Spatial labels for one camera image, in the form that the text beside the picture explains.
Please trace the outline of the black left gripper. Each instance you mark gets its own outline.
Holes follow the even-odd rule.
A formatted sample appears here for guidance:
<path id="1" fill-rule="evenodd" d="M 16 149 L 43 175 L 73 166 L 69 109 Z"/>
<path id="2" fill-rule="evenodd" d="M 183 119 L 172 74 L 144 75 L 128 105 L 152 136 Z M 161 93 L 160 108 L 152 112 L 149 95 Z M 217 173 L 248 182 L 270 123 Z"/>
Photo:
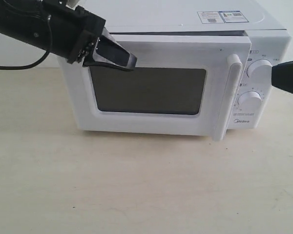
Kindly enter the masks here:
<path id="1" fill-rule="evenodd" d="M 51 15 L 51 53 L 66 59 L 67 63 L 81 62 L 94 48 L 92 57 L 85 58 L 83 67 L 106 67 L 121 71 L 132 71 L 137 57 L 120 45 L 108 32 L 106 20 L 85 10 L 65 4 L 47 4 Z"/>

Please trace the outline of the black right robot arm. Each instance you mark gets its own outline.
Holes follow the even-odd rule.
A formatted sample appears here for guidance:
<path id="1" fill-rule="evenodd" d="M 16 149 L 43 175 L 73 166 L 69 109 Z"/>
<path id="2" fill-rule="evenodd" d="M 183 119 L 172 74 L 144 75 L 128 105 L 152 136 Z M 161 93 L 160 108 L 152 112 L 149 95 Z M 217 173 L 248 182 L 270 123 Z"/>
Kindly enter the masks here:
<path id="1" fill-rule="evenodd" d="M 272 86 L 293 94 L 293 61 L 272 67 Z"/>

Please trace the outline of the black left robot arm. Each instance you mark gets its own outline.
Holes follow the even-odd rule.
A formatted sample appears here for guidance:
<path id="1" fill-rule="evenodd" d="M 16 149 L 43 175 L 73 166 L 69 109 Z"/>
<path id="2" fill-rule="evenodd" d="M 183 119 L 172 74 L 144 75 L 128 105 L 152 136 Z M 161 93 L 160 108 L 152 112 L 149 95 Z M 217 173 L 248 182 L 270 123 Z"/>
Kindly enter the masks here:
<path id="1" fill-rule="evenodd" d="M 0 70 L 30 69 L 49 54 L 69 64 L 82 63 L 83 67 L 134 70 L 137 57 L 114 39 L 105 22 L 75 1 L 0 0 L 0 34 L 45 50 L 34 63 L 0 66 Z"/>

